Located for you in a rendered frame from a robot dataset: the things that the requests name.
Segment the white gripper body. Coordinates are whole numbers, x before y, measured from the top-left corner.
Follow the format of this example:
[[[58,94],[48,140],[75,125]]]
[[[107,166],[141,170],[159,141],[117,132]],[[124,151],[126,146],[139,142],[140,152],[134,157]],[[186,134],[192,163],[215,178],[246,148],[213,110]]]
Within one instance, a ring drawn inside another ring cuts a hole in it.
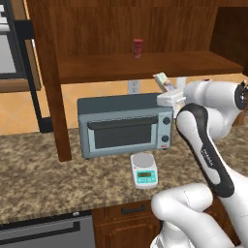
[[[158,95],[157,104],[162,107],[173,107],[185,99],[182,91],[174,90]]]

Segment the white teal digital scale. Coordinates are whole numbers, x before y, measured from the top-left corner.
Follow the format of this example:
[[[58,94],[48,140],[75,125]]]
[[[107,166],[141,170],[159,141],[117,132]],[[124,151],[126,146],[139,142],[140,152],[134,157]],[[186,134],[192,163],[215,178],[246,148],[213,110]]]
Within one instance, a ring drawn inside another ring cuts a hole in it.
[[[137,153],[130,157],[132,178],[137,189],[153,189],[158,185],[158,170],[150,153]]]

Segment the brown wooden cabinet door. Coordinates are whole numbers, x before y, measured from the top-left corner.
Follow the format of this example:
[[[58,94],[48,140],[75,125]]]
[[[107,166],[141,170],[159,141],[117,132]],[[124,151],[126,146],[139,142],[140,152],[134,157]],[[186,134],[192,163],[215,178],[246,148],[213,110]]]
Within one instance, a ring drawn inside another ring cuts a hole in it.
[[[219,7],[209,50],[242,67],[248,77],[248,7]]]
[[[25,1],[33,24],[34,40],[45,86],[58,159],[60,162],[71,161],[71,147],[51,30],[48,0]]]

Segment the grey toaster oven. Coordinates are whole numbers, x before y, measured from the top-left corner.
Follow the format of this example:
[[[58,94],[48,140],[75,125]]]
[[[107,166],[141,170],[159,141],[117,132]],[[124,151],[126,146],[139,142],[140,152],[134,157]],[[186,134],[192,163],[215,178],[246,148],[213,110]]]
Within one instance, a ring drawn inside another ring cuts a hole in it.
[[[146,93],[78,99],[82,157],[169,148],[173,109],[158,106],[157,96]]]

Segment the red can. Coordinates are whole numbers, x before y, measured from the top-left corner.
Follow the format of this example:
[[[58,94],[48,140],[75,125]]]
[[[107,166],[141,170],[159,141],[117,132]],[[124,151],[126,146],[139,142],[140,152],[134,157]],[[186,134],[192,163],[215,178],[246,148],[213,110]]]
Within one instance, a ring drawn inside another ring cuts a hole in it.
[[[133,39],[134,42],[134,56],[141,58],[143,39]]]

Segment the brown wooden drawer front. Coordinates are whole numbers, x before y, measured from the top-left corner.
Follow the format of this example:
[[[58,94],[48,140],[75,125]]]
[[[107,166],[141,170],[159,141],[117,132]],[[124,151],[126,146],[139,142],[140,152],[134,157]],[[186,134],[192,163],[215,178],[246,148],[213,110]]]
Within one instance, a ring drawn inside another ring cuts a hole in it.
[[[131,214],[121,214],[121,207],[126,208],[133,208],[133,207],[140,207],[142,203],[145,203],[146,210],[143,212],[131,213]],[[117,218],[128,218],[131,216],[141,216],[144,214],[151,213],[151,201],[136,201],[136,202],[129,202],[124,204],[119,204],[115,206],[108,206],[105,209],[105,214],[108,219],[117,219]]]

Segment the brown wooden cupboard door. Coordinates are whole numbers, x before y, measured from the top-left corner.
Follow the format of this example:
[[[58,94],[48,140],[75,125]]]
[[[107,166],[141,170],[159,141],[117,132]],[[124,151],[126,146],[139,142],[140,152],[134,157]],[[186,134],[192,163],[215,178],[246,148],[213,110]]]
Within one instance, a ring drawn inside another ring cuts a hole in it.
[[[150,248],[160,222],[151,214],[94,226],[96,248]]]

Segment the grey built-in microwave oven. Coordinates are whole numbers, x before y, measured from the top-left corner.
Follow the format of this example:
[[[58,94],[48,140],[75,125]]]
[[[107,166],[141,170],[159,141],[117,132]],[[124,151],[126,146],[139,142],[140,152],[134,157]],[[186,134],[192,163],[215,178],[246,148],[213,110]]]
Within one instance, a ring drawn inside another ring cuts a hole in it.
[[[25,78],[10,0],[0,0],[0,79]]]

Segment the grey dishwasher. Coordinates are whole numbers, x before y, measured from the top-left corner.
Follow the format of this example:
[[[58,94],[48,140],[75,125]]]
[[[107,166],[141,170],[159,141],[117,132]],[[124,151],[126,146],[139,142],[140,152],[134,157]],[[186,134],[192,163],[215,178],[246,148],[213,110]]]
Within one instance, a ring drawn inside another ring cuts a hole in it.
[[[0,248],[95,248],[91,211],[0,224]]]

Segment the white wall outlet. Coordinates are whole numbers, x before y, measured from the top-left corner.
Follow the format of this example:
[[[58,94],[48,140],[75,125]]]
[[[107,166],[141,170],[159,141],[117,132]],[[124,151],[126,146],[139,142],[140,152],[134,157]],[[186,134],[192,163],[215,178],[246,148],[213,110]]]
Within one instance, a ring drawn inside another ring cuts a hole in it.
[[[132,79],[128,81],[128,93],[129,94],[140,93],[140,81],[138,79]]]

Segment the brown wooden wall cabinet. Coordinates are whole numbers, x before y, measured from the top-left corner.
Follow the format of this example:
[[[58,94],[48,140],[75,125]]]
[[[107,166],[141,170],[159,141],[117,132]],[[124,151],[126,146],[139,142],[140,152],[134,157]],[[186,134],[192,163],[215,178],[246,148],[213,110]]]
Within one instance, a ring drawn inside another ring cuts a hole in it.
[[[48,0],[60,81],[242,73],[209,50],[219,7],[248,0]],[[141,58],[133,39],[143,39]]]

